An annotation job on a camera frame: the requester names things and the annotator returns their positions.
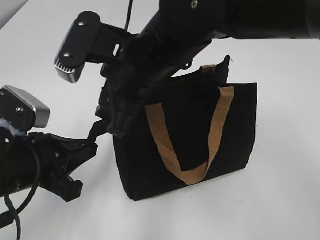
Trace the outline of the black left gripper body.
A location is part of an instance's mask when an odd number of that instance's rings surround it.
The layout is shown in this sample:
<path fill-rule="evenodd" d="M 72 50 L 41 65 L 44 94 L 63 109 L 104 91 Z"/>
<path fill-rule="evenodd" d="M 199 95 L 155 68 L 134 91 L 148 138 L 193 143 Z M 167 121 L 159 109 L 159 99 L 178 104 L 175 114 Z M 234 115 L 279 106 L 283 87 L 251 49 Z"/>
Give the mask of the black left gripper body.
<path fill-rule="evenodd" d="M 0 143 L 0 196 L 32 187 L 39 173 L 38 186 L 49 191 L 56 153 L 62 154 L 57 136 L 40 132 L 17 136 Z"/>

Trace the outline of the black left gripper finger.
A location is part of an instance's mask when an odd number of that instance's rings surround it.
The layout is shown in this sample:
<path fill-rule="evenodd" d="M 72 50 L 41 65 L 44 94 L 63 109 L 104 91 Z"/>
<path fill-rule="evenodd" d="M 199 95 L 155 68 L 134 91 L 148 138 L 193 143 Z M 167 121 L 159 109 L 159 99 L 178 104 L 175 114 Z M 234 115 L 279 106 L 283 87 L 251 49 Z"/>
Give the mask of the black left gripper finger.
<path fill-rule="evenodd" d="M 53 172 L 41 178 L 40 186 L 65 202 L 79 198 L 83 189 L 83 183 L 80 180 L 73 180 L 66 174 L 58 175 Z"/>
<path fill-rule="evenodd" d="M 98 145 L 86 139 L 71 139 L 53 134 L 49 137 L 53 153 L 65 173 L 74 172 L 96 156 Z"/>

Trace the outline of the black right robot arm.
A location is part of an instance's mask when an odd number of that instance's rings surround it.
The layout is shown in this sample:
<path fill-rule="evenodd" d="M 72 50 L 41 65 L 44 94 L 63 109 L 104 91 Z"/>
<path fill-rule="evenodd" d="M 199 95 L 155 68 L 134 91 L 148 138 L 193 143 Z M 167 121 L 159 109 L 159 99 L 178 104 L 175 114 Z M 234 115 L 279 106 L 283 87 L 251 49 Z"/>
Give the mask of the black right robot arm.
<path fill-rule="evenodd" d="M 120 64 L 106 64 L 106 88 L 96 115 L 117 137 L 128 133 L 153 90 L 214 39 L 318 39 L 317 0 L 162 0 L 143 31 L 121 47 Z"/>

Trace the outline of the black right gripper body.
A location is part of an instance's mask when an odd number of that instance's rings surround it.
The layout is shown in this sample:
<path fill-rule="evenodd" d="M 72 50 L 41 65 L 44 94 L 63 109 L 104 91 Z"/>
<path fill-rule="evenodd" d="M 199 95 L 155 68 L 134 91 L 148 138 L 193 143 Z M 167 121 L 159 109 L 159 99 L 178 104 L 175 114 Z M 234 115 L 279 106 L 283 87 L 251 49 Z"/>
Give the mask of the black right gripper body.
<path fill-rule="evenodd" d="M 120 54 L 120 65 L 102 71 L 106 81 L 95 114 L 103 120 L 103 131 L 125 136 L 154 89 L 192 62 L 211 42 L 134 40 Z"/>

